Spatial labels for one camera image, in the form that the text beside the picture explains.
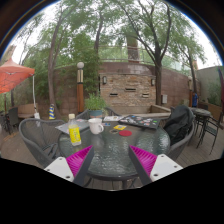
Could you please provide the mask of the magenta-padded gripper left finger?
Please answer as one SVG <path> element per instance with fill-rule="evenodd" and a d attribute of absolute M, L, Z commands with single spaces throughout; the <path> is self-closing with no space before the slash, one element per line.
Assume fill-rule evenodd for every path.
<path fill-rule="evenodd" d="M 45 171 L 59 176 L 65 180 L 83 186 L 84 178 L 94 156 L 94 147 L 92 145 L 81 149 L 69 157 L 58 157 Z"/>

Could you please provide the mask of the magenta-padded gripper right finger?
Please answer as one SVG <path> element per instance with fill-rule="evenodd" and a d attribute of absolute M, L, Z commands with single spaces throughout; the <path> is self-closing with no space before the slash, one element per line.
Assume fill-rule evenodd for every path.
<path fill-rule="evenodd" d="M 154 155 L 132 145 L 129 146 L 128 154 L 143 185 L 148 185 L 182 169 L 165 154 Z"/>

